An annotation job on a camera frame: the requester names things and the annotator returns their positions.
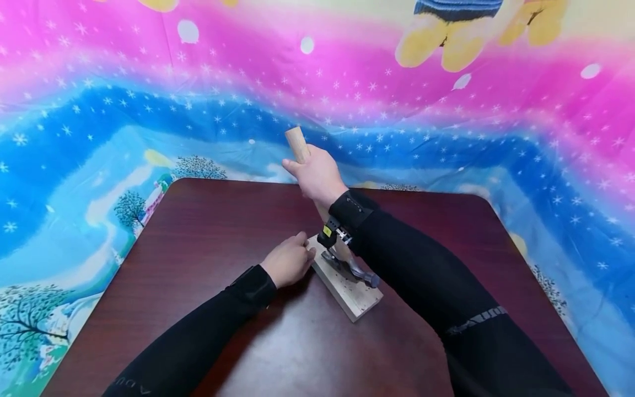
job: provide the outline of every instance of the cartoon feet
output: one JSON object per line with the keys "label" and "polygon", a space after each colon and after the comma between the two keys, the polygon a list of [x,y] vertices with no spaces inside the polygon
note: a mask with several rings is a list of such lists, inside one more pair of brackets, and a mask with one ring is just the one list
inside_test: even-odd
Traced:
{"label": "cartoon feet", "polygon": [[178,0],[139,0],[139,3],[160,13],[169,13],[178,6]]}
{"label": "cartoon feet", "polygon": [[415,15],[395,51],[397,62],[403,67],[417,67],[443,45],[443,69],[461,71],[483,50],[492,20],[492,17],[483,17],[447,22],[431,13]]}
{"label": "cartoon feet", "polygon": [[551,44],[559,35],[562,18],[569,0],[528,0],[498,40],[509,46],[527,30],[527,39],[532,46]]}

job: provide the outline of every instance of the table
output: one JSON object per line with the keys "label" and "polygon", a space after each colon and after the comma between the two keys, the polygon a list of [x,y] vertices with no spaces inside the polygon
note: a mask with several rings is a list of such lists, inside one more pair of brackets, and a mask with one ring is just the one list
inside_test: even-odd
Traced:
{"label": "table", "polygon": [[[606,395],[489,204],[365,191],[460,257],[579,396]],[[97,396],[148,344],[279,242],[320,219],[296,185],[182,179],[63,359],[44,396]],[[451,396],[441,343],[387,285],[352,324],[310,271],[242,328],[195,396]]]}

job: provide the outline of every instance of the black sleeve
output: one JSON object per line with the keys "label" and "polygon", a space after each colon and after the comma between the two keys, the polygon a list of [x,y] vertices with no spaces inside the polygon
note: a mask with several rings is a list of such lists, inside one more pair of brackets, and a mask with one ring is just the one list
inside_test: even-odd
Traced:
{"label": "black sleeve", "polygon": [[382,211],[359,212],[342,199],[329,209],[360,256],[437,332],[457,396],[571,396],[568,385],[467,266],[443,245]]}
{"label": "black sleeve", "polygon": [[105,397],[190,395],[234,332],[273,299],[276,286],[257,265],[165,331],[110,384]]}

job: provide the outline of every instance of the cartoon landscape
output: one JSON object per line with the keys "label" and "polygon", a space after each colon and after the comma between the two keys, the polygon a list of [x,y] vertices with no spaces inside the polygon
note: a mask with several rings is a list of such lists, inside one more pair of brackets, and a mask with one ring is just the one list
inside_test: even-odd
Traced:
{"label": "cartoon landscape", "polygon": [[294,183],[293,126],[348,185],[487,200],[605,388],[635,395],[618,3],[0,0],[0,395],[41,394],[172,184]]}

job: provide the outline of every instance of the striped clothing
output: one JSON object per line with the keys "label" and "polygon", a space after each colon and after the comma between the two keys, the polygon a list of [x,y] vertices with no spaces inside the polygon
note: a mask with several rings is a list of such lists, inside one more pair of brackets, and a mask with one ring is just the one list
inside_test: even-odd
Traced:
{"label": "striped clothing", "polygon": [[503,0],[417,0],[415,14],[433,14],[447,22],[494,17]]}

